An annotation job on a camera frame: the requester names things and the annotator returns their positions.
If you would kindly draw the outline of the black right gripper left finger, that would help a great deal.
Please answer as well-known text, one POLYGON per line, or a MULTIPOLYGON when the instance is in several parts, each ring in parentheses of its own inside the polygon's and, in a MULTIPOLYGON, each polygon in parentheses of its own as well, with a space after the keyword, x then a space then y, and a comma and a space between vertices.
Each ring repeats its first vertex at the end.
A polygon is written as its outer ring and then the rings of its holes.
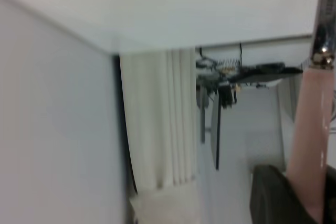
POLYGON ((293 192, 286 177, 274 166, 258 165, 250 194, 252 223, 315 223, 293 192))

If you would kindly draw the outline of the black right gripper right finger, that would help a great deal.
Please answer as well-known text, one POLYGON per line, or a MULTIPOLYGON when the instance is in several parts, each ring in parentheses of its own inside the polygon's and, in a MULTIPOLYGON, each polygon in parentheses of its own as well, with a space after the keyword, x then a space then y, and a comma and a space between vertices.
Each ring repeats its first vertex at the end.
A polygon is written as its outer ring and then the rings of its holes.
POLYGON ((323 223, 336 224, 336 171, 329 165, 325 184, 323 223))

